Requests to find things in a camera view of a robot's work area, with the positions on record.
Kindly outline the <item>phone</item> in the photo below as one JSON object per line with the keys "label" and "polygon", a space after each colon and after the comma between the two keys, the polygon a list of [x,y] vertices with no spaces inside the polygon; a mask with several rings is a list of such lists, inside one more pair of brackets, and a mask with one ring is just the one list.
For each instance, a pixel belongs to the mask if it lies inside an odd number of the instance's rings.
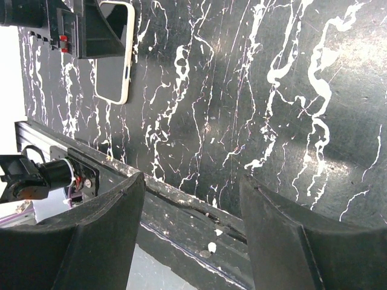
{"label": "phone", "polygon": [[107,102],[123,105],[128,99],[135,9],[123,1],[102,1],[100,8],[125,52],[96,60],[96,95]]}

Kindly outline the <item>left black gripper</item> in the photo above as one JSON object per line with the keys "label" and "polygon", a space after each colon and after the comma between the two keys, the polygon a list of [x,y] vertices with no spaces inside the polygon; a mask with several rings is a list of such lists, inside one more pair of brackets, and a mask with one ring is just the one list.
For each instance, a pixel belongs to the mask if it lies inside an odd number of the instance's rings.
{"label": "left black gripper", "polygon": [[23,27],[52,50],[79,59],[123,56],[125,47],[94,0],[1,1],[1,25]]}

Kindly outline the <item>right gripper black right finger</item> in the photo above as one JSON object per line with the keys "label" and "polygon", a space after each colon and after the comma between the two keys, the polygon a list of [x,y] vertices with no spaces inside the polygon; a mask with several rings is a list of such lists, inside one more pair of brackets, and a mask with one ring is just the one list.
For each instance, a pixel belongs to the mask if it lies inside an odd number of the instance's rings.
{"label": "right gripper black right finger", "polygon": [[239,197],[256,289],[386,288],[386,228],[322,216],[248,175]]}

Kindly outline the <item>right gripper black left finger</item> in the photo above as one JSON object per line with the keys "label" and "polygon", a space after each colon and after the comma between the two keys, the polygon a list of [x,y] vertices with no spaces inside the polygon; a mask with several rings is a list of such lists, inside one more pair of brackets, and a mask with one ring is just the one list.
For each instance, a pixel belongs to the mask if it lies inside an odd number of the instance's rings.
{"label": "right gripper black left finger", "polygon": [[2,289],[125,289],[145,200],[138,172],[36,225],[1,230]]}

